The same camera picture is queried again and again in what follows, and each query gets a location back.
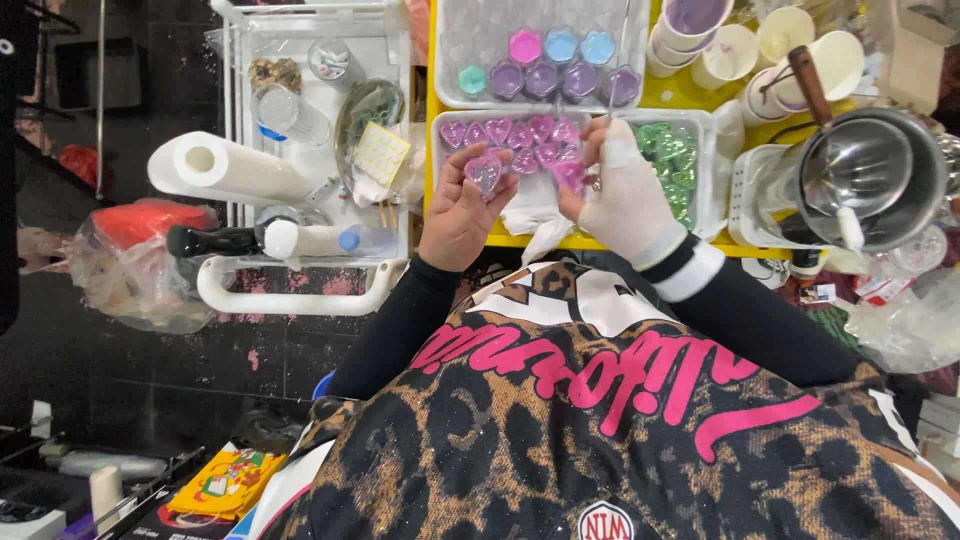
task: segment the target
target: right hand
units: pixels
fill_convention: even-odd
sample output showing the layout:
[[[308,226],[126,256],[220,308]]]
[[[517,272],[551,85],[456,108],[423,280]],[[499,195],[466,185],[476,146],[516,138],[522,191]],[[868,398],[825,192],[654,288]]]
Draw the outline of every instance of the right hand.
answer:
[[[562,185],[560,213],[627,259],[635,270],[660,263],[683,243],[686,227],[674,219],[657,173],[640,155],[630,126],[602,116],[591,120],[580,138],[587,142],[584,167],[600,162],[601,191],[585,203]],[[587,177],[584,183],[595,180]]]

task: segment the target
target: purple heart soap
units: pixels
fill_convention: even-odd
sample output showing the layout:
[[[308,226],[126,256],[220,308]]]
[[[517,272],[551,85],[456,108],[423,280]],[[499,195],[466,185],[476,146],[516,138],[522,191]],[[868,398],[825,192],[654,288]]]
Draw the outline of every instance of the purple heart soap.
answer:
[[[507,146],[511,148],[528,148],[534,143],[534,135],[523,122],[517,122],[507,135]]]
[[[553,127],[554,142],[565,142],[567,144],[576,144],[577,126],[568,117],[564,116]]]
[[[444,139],[450,148],[459,148],[464,142],[464,135],[467,134],[467,126],[460,120],[444,122],[440,125],[440,137]]]
[[[491,118],[487,120],[484,127],[487,128],[487,135],[490,136],[490,142],[497,145],[503,144],[503,141],[507,140],[507,135],[510,134],[511,124],[513,124],[513,122],[506,118]]]
[[[469,127],[467,127],[467,134],[464,135],[464,144],[467,146],[473,146],[478,142],[487,142],[490,140],[490,137],[487,135],[487,130],[483,129],[483,126],[480,125],[480,122],[476,120],[470,122]]]
[[[575,193],[579,193],[584,188],[584,165],[579,161],[561,161],[550,167],[553,178],[557,179],[557,184],[565,185]]]
[[[464,178],[477,184],[484,198],[493,193],[493,189],[500,182],[500,173],[503,172],[503,163],[497,156],[481,156],[467,161],[464,166]]]
[[[543,144],[550,139],[550,132],[553,131],[553,118],[550,116],[531,116],[527,119],[530,126],[530,132],[534,134],[534,140]]]
[[[529,148],[521,148],[510,163],[510,168],[517,174],[534,174],[540,167],[537,165],[537,159],[534,157],[534,151]]]
[[[558,158],[560,157],[560,143],[547,142],[545,144],[538,144],[537,147],[534,148],[534,154],[537,156],[537,161],[543,165],[543,168],[549,169],[557,164]]]
[[[567,144],[560,151],[560,155],[557,156],[557,161],[579,161],[581,157],[580,149],[577,148],[576,144]]]

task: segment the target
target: person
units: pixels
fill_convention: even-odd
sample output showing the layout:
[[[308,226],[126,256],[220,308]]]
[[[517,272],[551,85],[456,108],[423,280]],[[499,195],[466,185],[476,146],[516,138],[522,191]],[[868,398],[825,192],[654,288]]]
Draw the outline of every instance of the person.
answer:
[[[486,148],[455,154],[250,538],[960,537],[877,369],[678,223],[629,126],[580,137],[600,190],[561,188],[561,212],[675,315],[564,262],[448,313],[517,190],[485,201],[462,168]]]

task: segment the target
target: left hand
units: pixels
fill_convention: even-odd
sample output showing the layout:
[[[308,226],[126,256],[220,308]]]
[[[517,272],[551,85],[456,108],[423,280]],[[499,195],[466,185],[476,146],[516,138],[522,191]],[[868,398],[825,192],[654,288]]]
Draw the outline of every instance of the left hand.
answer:
[[[464,166],[486,151],[487,143],[465,148],[450,156],[440,172],[440,185],[424,216],[420,239],[420,258],[434,268],[447,272],[467,270],[480,257],[493,222],[516,195],[515,174],[500,177],[488,203],[476,184],[464,182]],[[513,151],[501,150],[496,156],[506,170]]]

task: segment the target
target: white cart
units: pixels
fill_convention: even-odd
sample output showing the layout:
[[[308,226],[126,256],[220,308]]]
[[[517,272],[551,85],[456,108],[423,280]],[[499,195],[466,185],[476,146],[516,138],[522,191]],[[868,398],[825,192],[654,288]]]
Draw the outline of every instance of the white cart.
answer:
[[[291,6],[234,6],[229,0],[210,0],[210,6],[224,18],[224,106],[225,137],[265,151],[293,163],[305,179],[320,188],[327,177],[336,178],[333,144],[309,148],[286,140],[276,144],[257,129],[250,111],[251,84],[247,67],[257,58],[276,61],[291,58],[300,66],[302,95],[323,111],[331,124],[343,105],[342,94],[319,81],[307,66],[307,51],[319,37],[344,40],[371,79],[399,82],[405,107],[399,125],[407,136],[411,110],[410,36],[396,17],[396,1],[337,2],[308,0]],[[326,189],[315,202],[333,225],[365,223],[380,225],[377,206],[359,209],[352,201],[338,197],[338,189]],[[228,204],[229,227],[252,227],[262,209]],[[297,315],[363,315],[386,300],[410,253],[409,220],[406,207],[396,207],[398,227],[397,258],[302,258],[304,267],[360,268],[367,270],[367,286],[359,296],[319,294],[232,293],[223,287],[224,274],[241,268],[285,266],[266,256],[249,258],[213,257],[200,269],[197,288],[204,301],[228,313],[277,313]]]

